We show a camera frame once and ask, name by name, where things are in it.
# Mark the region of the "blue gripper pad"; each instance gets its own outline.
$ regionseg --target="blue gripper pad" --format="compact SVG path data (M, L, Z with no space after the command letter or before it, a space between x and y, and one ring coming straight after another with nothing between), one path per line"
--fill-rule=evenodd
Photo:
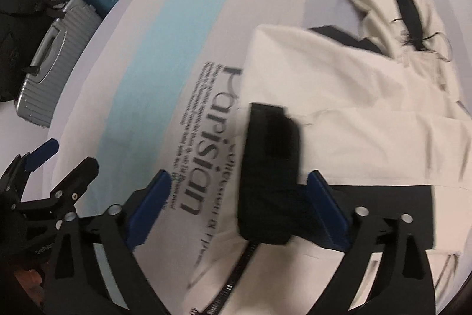
M27 155L24 170L26 172L36 171L41 165L52 158L53 155L57 154L58 151L59 143L55 139L49 139L31 154Z
M166 171L159 172L145 190L145 197L127 223L126 245L133 251L147 236L171 193L172 180Z
M351 246L348 237L349 221L339 209L330 187L318 171L308 175L306 194L312 204L324 234L320 234L318 246L346 252Z

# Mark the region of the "gray suitcase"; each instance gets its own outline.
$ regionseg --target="gray suitcase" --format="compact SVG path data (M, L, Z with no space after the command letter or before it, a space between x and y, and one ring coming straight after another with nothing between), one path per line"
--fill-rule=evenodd
M83 50L101 23L95 9L83 0L70 0L44 36L18 100L17 114L37 125L49 127L59 97Z

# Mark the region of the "white cloth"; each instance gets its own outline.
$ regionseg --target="white cloth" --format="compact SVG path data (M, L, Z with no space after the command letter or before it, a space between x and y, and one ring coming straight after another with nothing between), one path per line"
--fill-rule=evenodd
M390 23L399 17L395 0L353 2L368 12L365 35L390 57L299 28L259 26L245 64L235 143L241 156L252 102L285 106L301 128L301 183L318 169L334 185L432 185L435 245L427 254L440 301L472 223L472 120L457 104L460 89L439 40L428 46L434 51L415 52L403 45L404 27ZM415 3L425 34L443 31L431 2ZM244 247L237 186L236 180L226 187L218 232L184 313L207 306ZM341 258L297 237L286 246L261 245L222 314L306 314ZM353 306L365 301L378 260L373 254Z

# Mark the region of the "suitcase handle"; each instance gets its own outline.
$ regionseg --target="suitcase handle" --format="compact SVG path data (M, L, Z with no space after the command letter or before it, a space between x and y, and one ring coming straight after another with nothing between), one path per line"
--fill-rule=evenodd
M41 66L41 63L46 59L46 56L49 54L53 42L58 35L59 30L56 27L51 26L36 50L31 66Z

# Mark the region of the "light blue stripe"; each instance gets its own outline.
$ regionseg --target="light blue stripe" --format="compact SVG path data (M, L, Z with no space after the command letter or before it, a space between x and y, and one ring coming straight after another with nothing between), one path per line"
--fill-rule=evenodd
M82 215L124 203L150 182L179 94L225 1L164 3L115 94L97 153L100 173Z

